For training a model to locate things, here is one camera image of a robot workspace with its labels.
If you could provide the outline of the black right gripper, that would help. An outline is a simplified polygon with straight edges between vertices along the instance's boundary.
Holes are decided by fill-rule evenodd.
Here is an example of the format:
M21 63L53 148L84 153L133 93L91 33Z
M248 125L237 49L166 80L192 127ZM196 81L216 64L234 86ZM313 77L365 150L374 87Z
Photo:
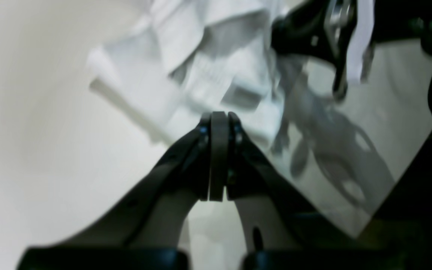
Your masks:
M346 55L356 27L357 0L306 0L271 26L271 48L278 54L335 60L333 96L346 97ZM372 44L418 39L432 56L432 0L374 0ZM432 77L427 93L432 102Z

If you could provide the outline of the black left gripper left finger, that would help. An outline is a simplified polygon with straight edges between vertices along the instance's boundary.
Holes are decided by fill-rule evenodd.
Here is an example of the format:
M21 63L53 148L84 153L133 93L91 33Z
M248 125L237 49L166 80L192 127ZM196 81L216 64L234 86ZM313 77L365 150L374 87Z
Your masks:
M74 236L30 247L19 270L189 270L178 249L192 207L209 196L212 114L175 142L120 201Z

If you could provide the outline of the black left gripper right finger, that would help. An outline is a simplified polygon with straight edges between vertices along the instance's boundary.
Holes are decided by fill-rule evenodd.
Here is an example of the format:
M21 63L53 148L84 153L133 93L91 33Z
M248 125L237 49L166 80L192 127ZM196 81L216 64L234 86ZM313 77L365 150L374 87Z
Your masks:
M399 270L401 255L343 234L269 163L228 114L227 198L235 203L247 255L242 270Z

